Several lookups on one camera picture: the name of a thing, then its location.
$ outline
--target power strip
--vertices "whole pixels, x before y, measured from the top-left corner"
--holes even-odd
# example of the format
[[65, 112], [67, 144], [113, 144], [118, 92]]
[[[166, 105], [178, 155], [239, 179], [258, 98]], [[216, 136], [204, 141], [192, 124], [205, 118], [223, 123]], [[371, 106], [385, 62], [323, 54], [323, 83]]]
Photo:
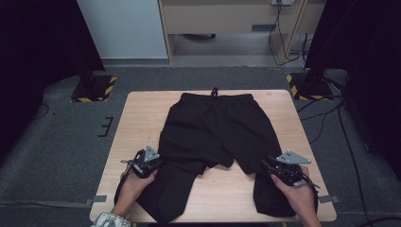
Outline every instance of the power strip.
[[294, 5], [295, 0], [271, 0], [271, 4], [273, 6], [278, 6], [279, 3], [281, 6], [292, 6]]

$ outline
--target black cable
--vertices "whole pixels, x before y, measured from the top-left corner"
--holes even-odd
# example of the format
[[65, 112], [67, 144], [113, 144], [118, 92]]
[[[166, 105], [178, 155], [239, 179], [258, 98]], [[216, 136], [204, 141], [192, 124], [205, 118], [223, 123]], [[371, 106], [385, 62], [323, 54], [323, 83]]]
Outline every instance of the black cable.
[[315, 103], [315, 102], [317, 102], [317, 101], [320, 101], [320, 100], [329, 98], [329, 97], [339, 97], [339, 96], [323, 96], [323, 97], [314, 99], [314, 100], [312, 100], [311, 102], [309, 102], [309, 103], [307, 103], [306, 105], [304, 105], [302, 108], [300, 108], [300, 109], [297, 111], [297, 113], [301, 112], [302, 110], [304, 110], [304, 109], [305, 109], [306, 107], [308, 107], [309, 105], [311, 105], [311, 104], [313, 104], [313, 103]]
[[359, 225], [358, 227], [372, 225], [374, 223], [378, 223], [378, 222], [382, 222], [382, 221], [386, 221], [386, 220], [401, 220], [401, 218], [398, 218], [398, 217], [385, 217], [385, 218], [373, 219], [371, 221], [368, 221], [366, 223], [363, 223], [363, 224]]
[[45, 106], [46, 107], [46, 113], [42, 114], [41, 116], [35, 117], [32, 120], [39, 120], [39, 119], [41, 119], [42, 117], [46, 116], [49, 113], [49, 110], [50, 110], [49, 106], [47, 106], [46, 104], [43, 104], [43, 103], [41, 104], [41, 106]]
[[338, 114], [339, 114], [339, 121], [340, 121], [341, 129], [342, 129], [342, 133], [344, 134], [345, 141], [347, 142], [348, 150], [350, 151], [351, 159], [352, 159], [353, 164], [354, 164], [355, 173], [357, 174], [357, 188], [358, 188], [358, 190], [359, 190], [359, 195], [360, 195], [360, 200], [361, 200], [361, 202], [362, 202], [363, 212], [365, 213], [365, 217], [366, 217], [366, 219], [368, 220], [367, 223], [369, 223], [369, 225], [373, 227], [373, 225], [372, 225], [372, 223], [371, 223], [371, 219], [370, 219], [369, 216], [368, 216], [368, 211], [367, 211], [367, 209], [366, 209], [365, 198], [364, 198], [364, 196], [363, 196], [363, 191], [362, 191], [362, 184], [361, 184], [361, 182], [360, 182], [359, 171], [358, 171], [358, 169], [357, 169], [357, 162], [356, 162], [356, 160], [355, 160], [354, 152], [352, 151], [352, 148], [351, 148], [351, 145], [350, 145], [350, 141], [349, 141], [349, 139], [348, 139], [347, 132], [345, 131], [344, 124], [342, 123], [340, 107], [338, 108]]
[[120, 183], [118, 184], [117, 189], [115, 190], [115, 195], [114, 195], [114, 205], [117, 204], [118, 197], [120, 196], [121, 188], [124, 185], [124, 182], [127, 180], [127, 178], [133, 173], [132, 166], [130, 165], [129, 169], [127, 172], [123, 175], [123, 177], [120, 179]]
[[300, 49], [300, 50], [297, 50], [297, 49], [290, 49], [290, 51], [292, 51], [292, 52], [290, 52], [290, 54], [299, 54], [299, 53], [304, 52], [304, 53], [307, 55], [307, 54], [309, 53], [309, 51], [306, 50], [306, 44], [307, 44], [308, 41], [312, 41], [312, 40], [313, 40], [313, 39], [304, 40], [304, 41], [302, 42], [301, 49]]
[[342, 103], [343, 103], [344, 101], [345, 101], [345, 100], [343, 100], [340, 104], [338, 104], [335, 108], [331, 109], [331, 110], [328, 111], [328, 112], [325, 112], [325, 113], [318, 113], [318, 114], [315, 114], [315, 115], [312, 115], [312, 116], [303, 118], [303, 119], [301, 119], [301, 121], [308, 120], [308, 119], [314, 118], [314, 117], [316, 117], [316, 116], [324, 115], [324, 114], [330, 114], [330, 113], [334, 112], [340, 105], [342, 105]]
[[281, 14], [281, 7], [282, 7], [281, 0], [278, 0], [277, 3], [278, 3], [278, 7], [277, 7], [277, 29], [278, 29], [278, 33], [280, 34], [281, 44], [283, 45], [284, 58], [286, 58], [289, 61], [295, 61], [299, 57], [297, 57], [295, 59], [289, 59], [287, 57], [287, 55], [286, 55], [286, 46], [284, 45], [283, 33], [281, 33], [281, 28], [280, 28], [280, 14]]
[[318, 136], [317, 136], [314, 140], [312, 140], [311, 142], [309, 142], [309, 145], [315, 143], [315, 142], [321, 137], [322, 131], [323, 131], [324, 120], [325, 120], [325, 118], [328, 116], [328, 114], [334, 112], [337, 108], [340, 108], [340, 106], [342, 105], [342, 103], [343, 103], [344, 101], [345, 101], [345, 100], [343, 99], [343, 100], [340, 102], [340, 104], [338, 104], [335, 108], [333, 108], [332, 110], [330, 110], [330, 111], [328, 111], [328, 112], [326, 112], [326, 113], [319, 113], [319, 114], [316, 114], [316, 115], [313, 115], [313, 116], [310, 116], [310, 117], [301, 119], [301, 120], [303, 121], [303, 120], [311, 119], [311, 118], [316, 117], [316, 116], [319, 116], [319, 115], [324, 115], [323, 120], [322, 120], [322, 123], [321, 123], [321, 129], [320, 129], [320, 131], [319, 131], [319, 134], [318, 134]]
[[[270, 32], [269, 32], [268, 43], [269, 43], [269, 48], [270, 48], [271, 54], [272, 54], [273, 59], [274, 59], [274, 63], [275, 63], [276, 65], [278, 65], [278, 66], [282, 66], [282, 65], [285, 65], [285, 64], [287, 64], [287, 63], [289, 63], [289, 62], [291, 62], [291, 61], [297, 60], [299, 57], [297, 57], [297, 58], [291, 60], [291, 59], [287, 58], [287, 56], [286, 56], [286, 49], [285, 49], [285, 46], [284, 46], [283, 34], [281, 33], [281, 30], [280, 30], [281, 0], [278, 0], [278, 1], [277, 1], [277, 4], [278, 4], [278, 6], [277, 6], [277, 17], [276, 17], [276, 19], [275, 19], [275, 21], [274, 21], [273, 27], [271, 28], [271, 30], [270, 30]], [[280, 34], [281, 41], [282, 41], [282, 44], [283, 44], [284, 56], [285, 56], [285, 58], [288, 60], [288, 61], [285, 62], [285, 63], [278, 63], [278, 62], [277, 62], [277, 60], [276, 60], [275, 57], [274, 57], [274, 51], [273, 51], [273, 49], [271, 48], [271, 33], [272, 33], [272, 31], [273, 31], [276, 27], [277, 27], [278, 30], [279, 30], [279, 34]]]
[[324, 115], [324, 117], [323, 117], [322, 124], [321, 124], [321, 130], [319, 131], [318, 136], [317, 136], [314, 140], [312, 140], [312, 142], [309, 142], [309, 145], [315, 143], [315, 142], [321, 137], [322, 131], [323, 131], [324, 120], [325, 120], [325, 118], [327, 117], [327, 115], [328, 115], [328, 113], [326, 113], [326, 114]]

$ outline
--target drawstring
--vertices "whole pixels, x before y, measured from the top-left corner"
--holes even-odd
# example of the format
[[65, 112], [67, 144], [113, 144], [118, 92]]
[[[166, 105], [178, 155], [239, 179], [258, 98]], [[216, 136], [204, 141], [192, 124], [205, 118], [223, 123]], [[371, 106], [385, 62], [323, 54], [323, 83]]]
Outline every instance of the drawstring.
[[212, 90], [212, 93], [211, 93], [210, 95], [212, 96], [212, 98], [217, 98], [217, 97], [218, 97], [218, 88], [215, 87], [215, 88]]

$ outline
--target white cabinet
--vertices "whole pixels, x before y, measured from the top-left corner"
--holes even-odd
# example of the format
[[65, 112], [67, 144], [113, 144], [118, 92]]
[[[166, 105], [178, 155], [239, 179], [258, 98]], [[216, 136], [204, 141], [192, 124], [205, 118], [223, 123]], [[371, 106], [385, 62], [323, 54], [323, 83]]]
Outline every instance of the white cabinet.
[[157, 0], [78, 0], [101, 59], [167, 59]]

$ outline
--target plaid sleeve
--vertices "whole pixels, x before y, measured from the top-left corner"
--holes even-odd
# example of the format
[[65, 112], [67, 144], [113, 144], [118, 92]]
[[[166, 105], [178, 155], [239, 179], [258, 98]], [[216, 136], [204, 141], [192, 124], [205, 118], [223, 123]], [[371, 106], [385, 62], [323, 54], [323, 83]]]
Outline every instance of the plaid sleeve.
[[131, 227], [129, 221], [109, 212], [101, 213], [91, 227]]

